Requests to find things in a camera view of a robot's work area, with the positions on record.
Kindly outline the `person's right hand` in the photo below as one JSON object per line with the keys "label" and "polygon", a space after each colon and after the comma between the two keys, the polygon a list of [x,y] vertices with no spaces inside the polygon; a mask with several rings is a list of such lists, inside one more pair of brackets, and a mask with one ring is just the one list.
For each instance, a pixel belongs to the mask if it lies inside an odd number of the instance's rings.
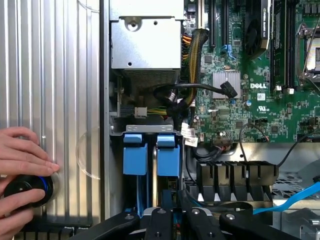
{"label": "person's right hand", "polygon": [[0,200],[0,239],[11,240],[34,217],[32,208],[23,208],[42,200],[45,191],[32,189],[19,192]]}

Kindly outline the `person's left hand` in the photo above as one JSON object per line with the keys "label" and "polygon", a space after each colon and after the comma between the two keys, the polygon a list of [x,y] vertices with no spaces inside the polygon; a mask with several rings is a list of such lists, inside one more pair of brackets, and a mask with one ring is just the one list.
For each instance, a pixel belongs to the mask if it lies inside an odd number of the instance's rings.
{"label": "person's left hand", "polygon": [[0,130],[0,173],[2,175],[34,175],[47,177],[58,172],[54,163],[40,147],[31,129],[16,126]]}

